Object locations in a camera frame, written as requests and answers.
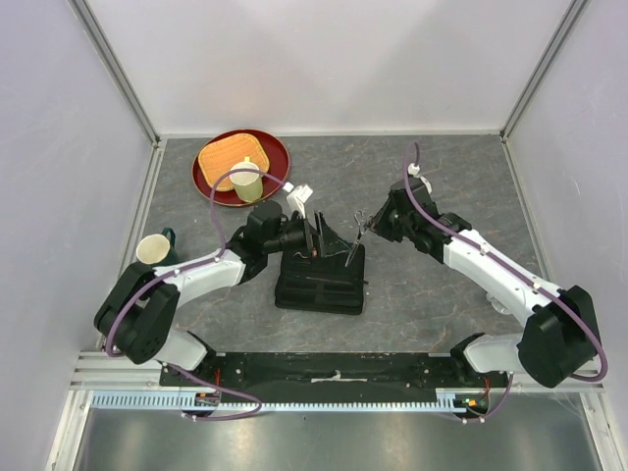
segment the gray tabletop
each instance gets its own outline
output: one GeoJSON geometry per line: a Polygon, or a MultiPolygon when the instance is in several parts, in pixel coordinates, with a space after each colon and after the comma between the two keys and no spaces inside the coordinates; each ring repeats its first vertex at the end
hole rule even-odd
{"type": "MultiPolygon", "coordinates": [[[[289,180],[314,189],[312,207],[341,236],[355,237],[353,213],[376,212],[401,178],[405,146],[414,136],[286,137],[289,180]]],[[[538,265],[530,235],[495,135],[419,136],[421,168],[443,212],[455,212],[500,251],[532,272],[538,265]]],[[[166,146],[144,233],[172,227],[177,250],[192,259],[218,248],[209,203],[191,180],[191,165],[207,139],[173,139],[166,146]]],[[[285,194],[273,199],[284,205],[285,194]]],[[[217,207],[227,234],[247,209],[217,207]]],[[[217,350],[448,351],[476,332],[509,334],[521,327],[493,310],[471,281],[410,242],[368,234],[366,306],[359,316],[279,309],[274,288],[280,255],[246,285],[209,293],[178,310],[175,323],[217,350]]]]}

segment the red plate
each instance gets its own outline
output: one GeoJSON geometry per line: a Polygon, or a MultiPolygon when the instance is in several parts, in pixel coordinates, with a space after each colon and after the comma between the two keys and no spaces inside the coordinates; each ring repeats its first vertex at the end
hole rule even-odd
{"type": "MultiPolygon", "coordinates": [[[[268,173],[273,177],[285,180],[288,176],[288,170],[290,168],[288,151],[276,137],[268,134],[267,132],[257,130],[229,131],[214,137],[208,143],[216,142],[217,140],[224,139],[225,137],[229,137],[230,135],[238,134],[240,132],[246,132],[247,134],[257,137],[257,140],[259,140],[259,143],[262,144],[262,148],[264,149],[264,152],[266,152],[268,160],[270,161],[268,173]]],[[[192,165],[192,180],[194,181],[196,189],[198,189],[203,196],[209,198],[212,188],[209,184],[207,184],[207,181],[205,181],[205,177],[203,176],[203,172],[200,170],[200,165],[198,165],[198,155],[196,155],[194,164],[192,165]]],[[[273,182],[266,177],[262,177],[262,183],[264,184],[264,191],[262,192],[262,197],[258,199],[258,201],[268,198],[280,188],[277,182],[273,182]]],[[[231,191],[216,191],[214,198],[214,201],[216,201],[217,204],[222,204],[223,206],[238,207],[253,204],[245,203],[239,199],[236,191],[233,189],[231,191]]]]}

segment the white panel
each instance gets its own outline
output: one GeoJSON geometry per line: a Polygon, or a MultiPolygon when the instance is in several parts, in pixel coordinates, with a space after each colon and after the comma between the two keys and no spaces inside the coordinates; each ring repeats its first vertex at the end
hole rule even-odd
{"type": "Polygon", "coordinates": [[[67,2],[0,6],[0,468],[41,470],[149,145],[67,2]]]}
{"type": "Polygon", "coordinates": [[[161,133],[497,130],[568,0],[90,0],[161,133]]]}
{"type": "Polygon", "coordinates": [[[628,437],[628,4],[590,2],[512,138],[549,268],[593,295],[628,437]]]}

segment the dark teal mug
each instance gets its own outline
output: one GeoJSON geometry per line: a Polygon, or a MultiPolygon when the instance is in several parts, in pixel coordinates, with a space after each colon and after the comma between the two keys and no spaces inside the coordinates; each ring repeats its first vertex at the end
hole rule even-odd
{"type": "Polygon", "coordinates": [[[175,250],[177,235],[172,228],[165,228],[160,234],[147,235],[137,245],[137,260],[151,267],[177,265],[181,260],[175,250]]]}

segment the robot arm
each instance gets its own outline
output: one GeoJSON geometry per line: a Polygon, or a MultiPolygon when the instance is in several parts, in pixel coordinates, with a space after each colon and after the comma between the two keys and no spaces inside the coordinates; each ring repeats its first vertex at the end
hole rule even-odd
{"type": "Polygon", "coordinates": [[[210,349],[191,333],[171,328],[175,311],[215,289],[248,282],[266,268],[269,254],[289,249],[307,251],[311,257],[324,253],[326,245],[336,242],[335,233],[321,214],[317,214],[316,224],[314,229],[298,213],[289,219],[275,201],[261,203],[248,215],[246,225],[235,232],[219,259],[220,250],[216,250],[170,267],[130,264],[96,314],[94,326],[108,337],[131,297],[151,280],[174,271],[132,306],[115,333],[114,343],[135,364],[157,359],[193,370],[210,349]]]}
{"type": "Polygon", "coordinates": [[[386,204],[369,220],[367,228],[390,241],[408,238],[420,252],[430,254],[482,287],[498,312],[514,315],[524,327],[523,334],[497,337],[476,334],[457,345],[452,354],[458,354],[468,367],[479,373],[526,371],[548,388],[557,386],[596,355],[595,348],[575,323],[537,292],[544,288],[555,294],[599,338],[593,301],[586,291],[577,286],[564,290],[526,271],[490,246],[467,221],[452,213],[439,213],[424,179],[409,181],[413,196],[429,216],[475,241],[480,250],[445,234],[425,219],[409,200],[403,181],[391,187],[386,204]],[[535,284],[529,287],[522,283],[487,256],[490,252],[535,284]]]}

